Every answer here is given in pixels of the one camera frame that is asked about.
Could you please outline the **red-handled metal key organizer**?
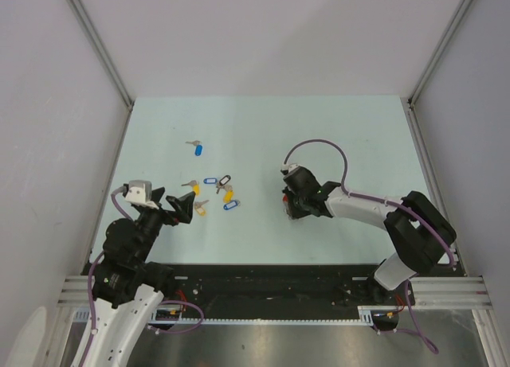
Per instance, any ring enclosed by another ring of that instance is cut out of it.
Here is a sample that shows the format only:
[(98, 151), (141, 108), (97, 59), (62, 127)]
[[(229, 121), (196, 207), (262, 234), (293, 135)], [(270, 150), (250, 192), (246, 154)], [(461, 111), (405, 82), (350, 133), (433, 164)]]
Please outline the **red-handled metal key organizer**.
[(286, 195), (284, 195), (282, 197), (282, 202), (284, 204), (285, 213), (286, 213), (287, 217), (289, 218), (289, 220), (296, 220), (297, 217), (296, 217), (295, 207), (293, 206), (292, 202), (288, 199), (288, 197)]

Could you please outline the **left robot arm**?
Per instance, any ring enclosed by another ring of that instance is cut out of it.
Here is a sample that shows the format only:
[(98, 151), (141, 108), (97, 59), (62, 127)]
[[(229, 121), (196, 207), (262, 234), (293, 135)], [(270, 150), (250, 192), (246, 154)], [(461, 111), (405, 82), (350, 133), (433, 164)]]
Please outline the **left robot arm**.
[(119, 204), (118, 196), (138, 216), (121, 211), (88, 269), (89, 319), (74, 366), (125, 366), (151, 314), (176, 293), (172, 268), (147, 257), (163, 226), (191, 222), (195, 192), (167, 196), (164, 188), (135, 180), (112, 191), (113, 205)]

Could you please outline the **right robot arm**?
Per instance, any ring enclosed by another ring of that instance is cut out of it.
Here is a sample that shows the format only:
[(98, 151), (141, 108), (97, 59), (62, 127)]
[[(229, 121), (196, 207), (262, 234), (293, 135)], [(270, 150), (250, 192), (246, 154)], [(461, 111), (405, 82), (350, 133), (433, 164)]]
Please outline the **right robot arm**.
[(284, 165), (283, 202), (293, 220), (304, 217), (345, 218), (386, 231), (394, 254), (367, 279), (369, 299), (386, 304), (397, 288), (415, 275), (430, 272), (443, 256), (454, 261), (450, 246), (457, 239), (453, 226), (431, 201), (411, 191), (399, 201), (349, 192), (338, 182), (321, 185), (300, 165)]

